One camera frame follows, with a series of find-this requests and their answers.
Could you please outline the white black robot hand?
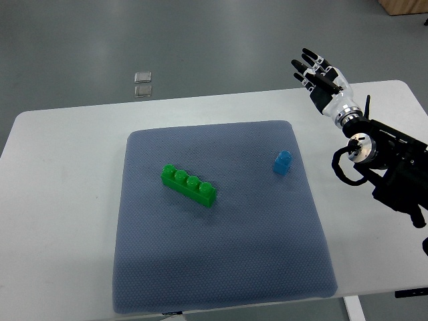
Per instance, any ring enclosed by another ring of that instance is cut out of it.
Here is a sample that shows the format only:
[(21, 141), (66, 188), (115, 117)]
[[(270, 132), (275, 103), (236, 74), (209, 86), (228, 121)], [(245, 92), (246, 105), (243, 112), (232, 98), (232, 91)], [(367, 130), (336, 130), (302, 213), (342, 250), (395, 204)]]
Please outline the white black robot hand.
[(302, 62), (291, 61), (296, 69), (294, 77), (307, 89), (319, 113), (331, 118), (338, 128), (362, 116), (362, 110), (353, 100), (352, 88), (338, 68), (307, 48), (302, 50), (301, 57)]

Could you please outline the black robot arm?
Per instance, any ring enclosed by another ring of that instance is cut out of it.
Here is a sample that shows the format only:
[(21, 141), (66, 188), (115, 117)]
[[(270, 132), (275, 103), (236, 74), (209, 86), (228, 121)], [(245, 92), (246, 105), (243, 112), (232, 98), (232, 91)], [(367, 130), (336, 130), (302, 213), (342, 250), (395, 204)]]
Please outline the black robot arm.
[(370, 182), (375, 200), (408, 214), (414, 227), (425, 227), (427, 208), (427, 144), (369, 118), (370, 96), (364, 112), (350, 115), (343, 126), (348, 144), (332, 157), (335, 175), (350, 186)]

